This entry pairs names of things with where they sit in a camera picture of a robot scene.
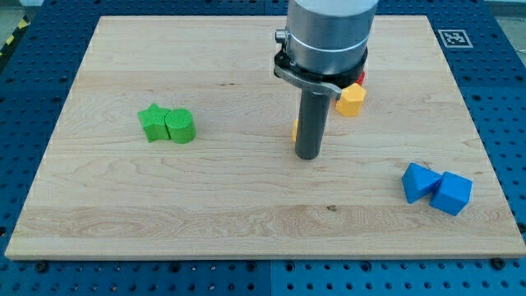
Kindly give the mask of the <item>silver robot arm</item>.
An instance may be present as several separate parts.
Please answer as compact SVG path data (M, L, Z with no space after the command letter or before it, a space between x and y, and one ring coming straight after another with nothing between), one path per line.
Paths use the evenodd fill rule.
M378 0L291 0L274 74L305 91L340 99L362 74Z

